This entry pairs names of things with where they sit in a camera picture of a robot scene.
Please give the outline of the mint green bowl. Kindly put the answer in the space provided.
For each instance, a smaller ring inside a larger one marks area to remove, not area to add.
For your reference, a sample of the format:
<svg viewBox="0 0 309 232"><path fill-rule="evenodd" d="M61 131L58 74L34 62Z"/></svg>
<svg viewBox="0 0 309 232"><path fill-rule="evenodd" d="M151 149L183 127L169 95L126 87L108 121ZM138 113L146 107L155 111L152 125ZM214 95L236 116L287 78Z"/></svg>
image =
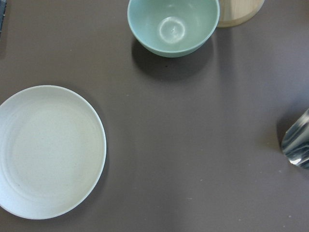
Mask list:
<svg viewBox="0 0 309 232"><path fill-rule="evenodd" d="M186 56L213 34L220 16L217 0L131 0L127 21L136 40L167 58Z"/></svg>

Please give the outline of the round wooden stand base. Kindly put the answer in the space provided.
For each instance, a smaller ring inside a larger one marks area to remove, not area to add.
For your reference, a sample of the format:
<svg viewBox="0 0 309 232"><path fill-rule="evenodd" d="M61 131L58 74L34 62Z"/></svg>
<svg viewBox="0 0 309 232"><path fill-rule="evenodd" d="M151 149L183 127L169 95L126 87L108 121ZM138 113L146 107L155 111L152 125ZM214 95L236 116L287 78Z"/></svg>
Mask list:
<svg viewBox="0 0 309 232"><path fill-rule="evenodd" d="M265 0L219 0L220 17L217 27L238 26L253 18Z"/></svg>

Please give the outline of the cream round plate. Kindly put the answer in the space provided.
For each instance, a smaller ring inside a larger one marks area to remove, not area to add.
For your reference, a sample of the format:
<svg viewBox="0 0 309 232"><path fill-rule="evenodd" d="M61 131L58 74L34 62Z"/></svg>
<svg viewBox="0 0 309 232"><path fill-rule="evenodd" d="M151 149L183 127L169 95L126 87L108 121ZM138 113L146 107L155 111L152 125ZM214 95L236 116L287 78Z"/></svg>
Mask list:
<svg viewBox="0 0 309 232"><path fill-rule="evenodd" d="M24 89L0 106L0 205L28 219L58 217L96 186L106 136L95 109L59 86Z"/></svg>

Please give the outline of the stainless steel scoop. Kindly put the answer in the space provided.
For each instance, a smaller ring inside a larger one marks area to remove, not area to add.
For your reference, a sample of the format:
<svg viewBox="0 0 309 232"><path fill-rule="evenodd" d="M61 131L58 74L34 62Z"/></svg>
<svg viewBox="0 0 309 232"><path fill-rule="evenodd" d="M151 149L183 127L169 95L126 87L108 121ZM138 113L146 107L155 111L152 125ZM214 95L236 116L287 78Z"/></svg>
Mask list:
<svg viewBox="0 0 309 232"><path fill-rule="evenodd" d="M286 131L281 150L289 162L303 169L309 169L309 110Z"/></svg>

